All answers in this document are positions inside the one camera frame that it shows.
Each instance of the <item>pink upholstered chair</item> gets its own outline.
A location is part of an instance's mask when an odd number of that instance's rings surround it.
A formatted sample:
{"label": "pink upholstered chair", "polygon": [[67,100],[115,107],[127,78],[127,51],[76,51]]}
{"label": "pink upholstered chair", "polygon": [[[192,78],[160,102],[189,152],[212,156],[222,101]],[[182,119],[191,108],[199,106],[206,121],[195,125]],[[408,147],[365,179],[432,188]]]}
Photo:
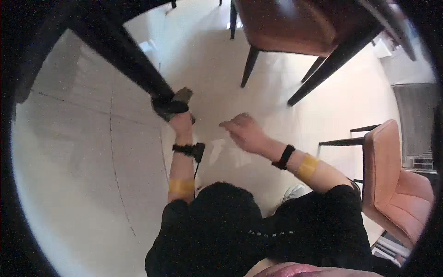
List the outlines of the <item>pink upholstered chair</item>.
{"label": "pink upholstered chair", "polygon": [[395,120],[353,129],[364,137],[319,145],[363,145],[363,213],[412,249],[426,225],[434,202],[429,180],[401,165],[400,137]]}

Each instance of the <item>right hand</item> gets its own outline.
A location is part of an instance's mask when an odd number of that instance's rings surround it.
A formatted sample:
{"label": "right hand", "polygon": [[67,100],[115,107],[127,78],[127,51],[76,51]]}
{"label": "right hand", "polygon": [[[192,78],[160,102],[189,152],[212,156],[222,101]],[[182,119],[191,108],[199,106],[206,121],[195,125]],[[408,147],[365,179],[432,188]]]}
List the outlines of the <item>right hand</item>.
{"label": "right hand", "polygon": [[218,126],[225,128],[237,146],[249,153],[262,154],[270,141],[255,119],[247,113],[241,113]]}

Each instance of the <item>white shoe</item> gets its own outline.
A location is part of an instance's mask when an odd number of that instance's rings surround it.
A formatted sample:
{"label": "white shoe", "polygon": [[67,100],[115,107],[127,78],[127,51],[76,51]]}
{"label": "white shoe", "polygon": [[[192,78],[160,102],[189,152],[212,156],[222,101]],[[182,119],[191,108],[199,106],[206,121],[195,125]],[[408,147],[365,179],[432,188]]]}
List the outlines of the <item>white shoe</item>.
{"label": "white shoe", "polygon": [[296,199],[305,195],[305,189],[303,184],[297,184],[295,187],[290,187],[284,194],[282,202],[289,199]]}

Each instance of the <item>left hand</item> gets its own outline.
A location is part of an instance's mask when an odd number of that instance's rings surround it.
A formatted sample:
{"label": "left hand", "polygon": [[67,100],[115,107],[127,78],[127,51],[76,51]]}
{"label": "left hand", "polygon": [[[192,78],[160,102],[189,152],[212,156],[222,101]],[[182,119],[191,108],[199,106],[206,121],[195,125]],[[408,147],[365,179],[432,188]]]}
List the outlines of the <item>left hand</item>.
{"label": "left hand", "polygon": [[174,116],[169,121],[169,125],[175,131],[177,137],[192,136],[192,119],[189,111]]}

